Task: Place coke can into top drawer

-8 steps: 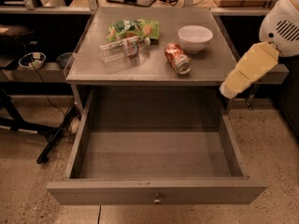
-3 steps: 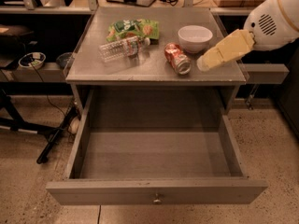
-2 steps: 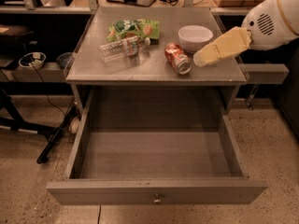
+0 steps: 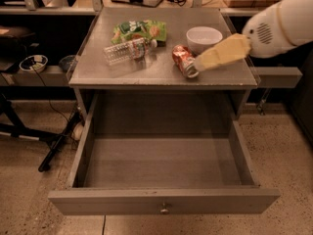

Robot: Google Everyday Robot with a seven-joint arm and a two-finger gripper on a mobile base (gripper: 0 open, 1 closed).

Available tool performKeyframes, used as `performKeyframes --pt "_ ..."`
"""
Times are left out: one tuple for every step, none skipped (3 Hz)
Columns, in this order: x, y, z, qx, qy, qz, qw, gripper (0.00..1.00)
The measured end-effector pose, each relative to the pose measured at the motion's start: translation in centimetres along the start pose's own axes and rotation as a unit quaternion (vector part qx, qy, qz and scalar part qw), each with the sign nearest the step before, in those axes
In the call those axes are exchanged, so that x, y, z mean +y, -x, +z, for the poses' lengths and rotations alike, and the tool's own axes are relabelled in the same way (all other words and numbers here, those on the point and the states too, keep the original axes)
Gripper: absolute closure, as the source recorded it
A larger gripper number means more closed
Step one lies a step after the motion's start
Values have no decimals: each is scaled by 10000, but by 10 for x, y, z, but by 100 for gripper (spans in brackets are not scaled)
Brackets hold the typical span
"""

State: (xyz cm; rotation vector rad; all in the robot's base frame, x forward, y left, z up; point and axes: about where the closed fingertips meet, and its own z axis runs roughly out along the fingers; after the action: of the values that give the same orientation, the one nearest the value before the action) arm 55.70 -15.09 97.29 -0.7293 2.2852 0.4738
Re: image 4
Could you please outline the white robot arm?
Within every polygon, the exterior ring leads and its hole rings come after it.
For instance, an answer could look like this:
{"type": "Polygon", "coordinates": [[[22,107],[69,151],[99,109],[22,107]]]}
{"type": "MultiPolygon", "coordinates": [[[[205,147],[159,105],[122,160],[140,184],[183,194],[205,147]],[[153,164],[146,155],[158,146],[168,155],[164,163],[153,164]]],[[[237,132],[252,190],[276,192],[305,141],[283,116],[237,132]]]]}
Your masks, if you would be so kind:
{"type": "Polygon", "coordinates": [[[234,33],[199,54],[197,71],[232,64],[246,56],[267,59],[313,41],[313,0],[281,0],[251,17],[234,33]]]}

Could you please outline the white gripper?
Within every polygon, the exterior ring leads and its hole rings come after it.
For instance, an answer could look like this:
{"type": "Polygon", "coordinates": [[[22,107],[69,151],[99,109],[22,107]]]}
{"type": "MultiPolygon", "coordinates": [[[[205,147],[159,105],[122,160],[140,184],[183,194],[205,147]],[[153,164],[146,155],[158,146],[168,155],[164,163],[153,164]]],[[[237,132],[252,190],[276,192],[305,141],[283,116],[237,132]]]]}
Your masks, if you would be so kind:
{"type": "Polygon", "coordinates": [[[284,54],[292,47],[283,30],[277,3],[251,17],[242,34],[232,34],[199,54],[194,66],[197,71],[213,70],[244,59],[249,52],[252,57],[266,59],[284,54]]]}

